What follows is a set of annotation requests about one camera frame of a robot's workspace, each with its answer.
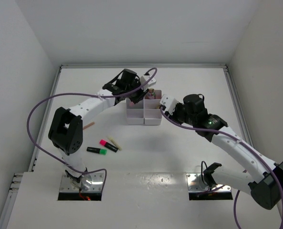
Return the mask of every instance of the black joint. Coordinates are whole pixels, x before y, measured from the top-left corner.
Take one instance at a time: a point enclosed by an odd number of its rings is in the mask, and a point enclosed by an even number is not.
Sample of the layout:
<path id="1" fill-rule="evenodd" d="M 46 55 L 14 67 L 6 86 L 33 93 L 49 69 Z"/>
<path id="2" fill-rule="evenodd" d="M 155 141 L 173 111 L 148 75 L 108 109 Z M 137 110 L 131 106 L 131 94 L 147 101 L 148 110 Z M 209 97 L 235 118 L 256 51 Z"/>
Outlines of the black joint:
<path id="1" fill-rule="evenodd" d="M 216 184 L 216 182 L 214 181 L 212 174 L 214 173 L 214 171 L 218 168 L 222 166 L 220 163 L 213 163 L 210 166 L 208 166 L 208 168 L 206 168 L 203 172 L 203 177 L 204 177 L 204 181 L 206 182 L 206 184 L 209 187 L 213 187 Z"/>
<path id="2" fill-rule="evenodd" d="M 48 138 L 55 147 L 63 150 L 66 155 L 70 155 L 82 145 L 82 129 L 81 116 L 72 114 L 70 109 L 60 107 L 55 112 Z"/>
<path id="3" fill-rule="evenodd" d="M 283 162 L 277 164 L 273 170 L 283 189 Z M 281 195 L 271 174 L 266 174 L 259 183 L 252 182 L 248 184 L 251 189 L 252 198 L 263 208 L 271 210 L 281 199 Z"/>
<path id="4" fill-rule="evenodd" d="M 136 92 L 126 97 L 121 97 L 121 95 L 134 90 L 140 85 L 141 85 L 141 82 L 140 82 L 140 78 L 138 77 L 137 73 L 130 69 L 124 69 L 113 80 L 106 83 L 103 86 L 103 89 L 112 92 L 112 95 L 120 95 L 120 97 L 117 97 L 115 99 L 114 105 L 117 105 L 119 102 L 123 101 L 125 98 L 129 98 L 131 102 L 136 104 L 144 98 L 148 90 L 144 91 L 143 89 L 139 89 Z"/>
<path id="5" fill-rule="evenodd" d="M 183 104 L 179 105 L 177 112 L 181 122 L 192 125 L 195 128 L 220 130 L 227 126 L 227 122 L 215 114 L 209 114 L 204 105 L 204 95 L 190 94 L 183 98 Z M 198 135 L 212 141 L 214 132 L 196 131 Z"/>

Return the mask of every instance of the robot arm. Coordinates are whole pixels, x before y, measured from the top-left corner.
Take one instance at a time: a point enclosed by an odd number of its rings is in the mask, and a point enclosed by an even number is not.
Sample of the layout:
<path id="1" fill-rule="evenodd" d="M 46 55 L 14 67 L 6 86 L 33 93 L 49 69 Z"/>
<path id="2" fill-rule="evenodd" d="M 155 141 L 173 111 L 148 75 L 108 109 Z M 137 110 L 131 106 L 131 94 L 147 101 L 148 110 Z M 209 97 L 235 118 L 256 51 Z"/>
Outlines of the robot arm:
<path id="1" fill-rule="evenodd" d="M 194 128 L 219 130 L 239 138 L 223 119 L 207 112 L 204 106 L 204 96 L 201 94 L 191 94 L 184 97 L 183 104 L 172 96 L 164 95 L 161 99 L 161 105 L 164 113 L 180 125 L 186 123 Z M 267 168 L 240 144 L 240 142 L 244 142 L 243 140 L 240 139 L 237 142 L 229 136 L 214 132 L 196 132 L 198 135 L 205 137 L 209 142 L 223 149 L 248 171 L 248 173 L 233 171 L 219 163 L 213 163 L 203 173 L 207 187 L 212 188 L 216 184 L 229 185 L 250 194 L 265 209 L 272 209 L 275 206 L 281 198 L 277 184 Z M 273 170 L 283 187 L 283 162 L 277 164 L 273 160 L 261 155 L 255 149 L 253 150 Z"/>
<path id="2" fill-rule="evenodd" d="M 78 171 L 87 171 L 82 162 L 80 147 L 83 142 L 83 122 L 88 123 L 96 115 L 105 109 L 117 105 L 125 98 L 129 98 L 133 103 L 137 103 L 144 98 L 148 92 L 148 87 L 156 83 L 151 79 L 143 88 L 128 93 L 141 86 L 150 75 L 147 73 L 138 77 L 137 73 L 124 69 L 114 79 L 105 84 L 96 94 L 98 97 L 89 98 L 82 103 L 65 109 L 60 107 L 56 110 L 51 128 L 49 139 L 61 153 L 63 160 L 72 168 Z M 66 168 L 67 176 L 79 187 L 81 187 L 81 173 Z"/>

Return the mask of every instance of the red wire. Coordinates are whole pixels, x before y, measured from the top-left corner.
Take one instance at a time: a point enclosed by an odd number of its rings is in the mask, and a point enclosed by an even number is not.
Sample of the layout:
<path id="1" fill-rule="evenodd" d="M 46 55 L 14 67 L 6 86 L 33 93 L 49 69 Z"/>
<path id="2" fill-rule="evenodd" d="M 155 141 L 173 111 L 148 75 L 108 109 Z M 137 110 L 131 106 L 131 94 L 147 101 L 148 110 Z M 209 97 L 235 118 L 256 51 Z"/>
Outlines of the red wire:
<path id="1" fill-rule="evenodd" d="M 81 195 L 81 190 L 79 190 L 79 196 L 80 196 L 83 200 L 86 200 L 86 199 L 84 198 L 84 196 Z"/>

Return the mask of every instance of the white wall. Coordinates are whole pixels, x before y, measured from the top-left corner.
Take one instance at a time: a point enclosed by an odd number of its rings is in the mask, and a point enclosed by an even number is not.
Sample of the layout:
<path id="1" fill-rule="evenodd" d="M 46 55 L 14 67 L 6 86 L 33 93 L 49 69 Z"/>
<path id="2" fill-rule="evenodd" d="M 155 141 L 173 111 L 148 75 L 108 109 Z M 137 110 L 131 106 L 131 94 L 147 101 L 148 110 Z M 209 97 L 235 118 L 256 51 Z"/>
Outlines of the white wall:
<path id="1" fill-rule="evenodd" d="M 226 63 L 260 0 L 16 0 L 54 64 Z"/>
<path id="2" fill-rule="evenodd" d="M 49 95 L 56 71 L 15 1 L 0 1 L 0 214 L 13 173 L 26 171 L 30 162 L 28 112 Z M 43 112 L 34 116 L 34 136 Z"/>
<path id="3" fill-rule="evenodd" d="M 256 148 L 283 161 L 283 0 L 265 0 L 230 64 Z"/>

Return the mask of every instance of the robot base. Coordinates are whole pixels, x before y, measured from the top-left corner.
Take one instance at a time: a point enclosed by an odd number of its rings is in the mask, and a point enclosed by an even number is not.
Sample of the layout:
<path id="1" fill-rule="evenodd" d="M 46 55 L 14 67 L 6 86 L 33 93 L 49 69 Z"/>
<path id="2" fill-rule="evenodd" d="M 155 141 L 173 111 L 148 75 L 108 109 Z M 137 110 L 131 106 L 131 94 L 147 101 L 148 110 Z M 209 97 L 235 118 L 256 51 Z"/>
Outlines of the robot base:
<path id="1" fill-rule="evenodd" d="M 104 173 L 91 174 L 92 184 L 88 190 L 80 190 L 73 184 L 71 179 L 62 175 L 58 200 L 94 200 L 101 201 L 101 189 L 104 180 Z"/>
<path id="2" fill-rule="evenodd" d="M 187 173 L 189 200 L 232 200 L 232 189 L 230 186 L 225 185 L 217 191 L 207 192 L 208 188 L 201 182 L 200 173 Z"/>

